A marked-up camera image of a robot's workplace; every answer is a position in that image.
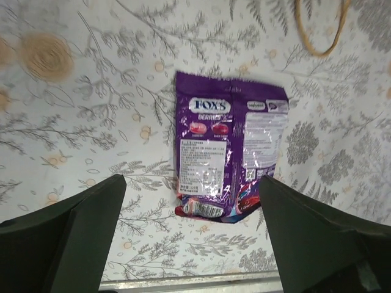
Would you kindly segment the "red brown paper bag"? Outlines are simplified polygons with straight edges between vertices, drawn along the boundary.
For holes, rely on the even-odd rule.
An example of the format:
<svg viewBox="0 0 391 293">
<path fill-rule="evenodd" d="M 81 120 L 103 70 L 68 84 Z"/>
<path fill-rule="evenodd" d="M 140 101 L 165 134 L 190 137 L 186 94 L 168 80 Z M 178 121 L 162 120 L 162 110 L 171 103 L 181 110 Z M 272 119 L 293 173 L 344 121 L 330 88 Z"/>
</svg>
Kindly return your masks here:
<svg viewBox="0 0 391 293">
<path fill-rule="evenodd" d="M 328 58 L 338 45 L 351 1 L 293 1 L 302 47 L 312 57 Z"/>
</svg>

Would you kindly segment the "purple snack packet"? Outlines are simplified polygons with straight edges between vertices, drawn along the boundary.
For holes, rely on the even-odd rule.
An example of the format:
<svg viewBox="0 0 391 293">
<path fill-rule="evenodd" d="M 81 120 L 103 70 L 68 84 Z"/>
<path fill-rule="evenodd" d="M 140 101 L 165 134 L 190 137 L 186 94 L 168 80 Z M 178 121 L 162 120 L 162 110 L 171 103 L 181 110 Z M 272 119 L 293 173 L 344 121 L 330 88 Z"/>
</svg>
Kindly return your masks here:
<svg viewBox="0 0 391 293">
<path fill-rule="evenodd" d="M 175 77 L 180 217 L 236 223 L 260 207 L 288 116 L 284 88 L 184 72 Z"/>
</svg>

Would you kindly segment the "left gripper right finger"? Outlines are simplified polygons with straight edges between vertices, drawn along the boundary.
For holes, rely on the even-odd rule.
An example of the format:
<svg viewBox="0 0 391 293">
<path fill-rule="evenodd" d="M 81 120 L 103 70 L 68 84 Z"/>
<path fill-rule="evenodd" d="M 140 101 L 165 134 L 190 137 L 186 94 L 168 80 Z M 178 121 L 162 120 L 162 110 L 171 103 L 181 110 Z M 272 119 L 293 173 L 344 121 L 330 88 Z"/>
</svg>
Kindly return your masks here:
<svg viewBox="0 0 391 293">
<path fill-rule="evenodd" d="M 284 292 L 390 292 L 390 227 L 264 176 L 259 184 Z"/>
</svg>

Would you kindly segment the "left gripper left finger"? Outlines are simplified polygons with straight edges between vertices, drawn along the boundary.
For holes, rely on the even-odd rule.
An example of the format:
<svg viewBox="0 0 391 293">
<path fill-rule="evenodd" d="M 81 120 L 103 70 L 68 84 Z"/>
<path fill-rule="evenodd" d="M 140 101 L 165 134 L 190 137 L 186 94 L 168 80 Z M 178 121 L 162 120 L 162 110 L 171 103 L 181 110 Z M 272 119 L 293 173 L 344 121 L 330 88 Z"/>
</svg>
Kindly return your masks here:
<svg viewBox="0 0 391 293">
<path fill-rule="evenodd" d="M 98 292 L 126 182 L 122 175 L 1 223 L 1 292 Z"/>
</svg>

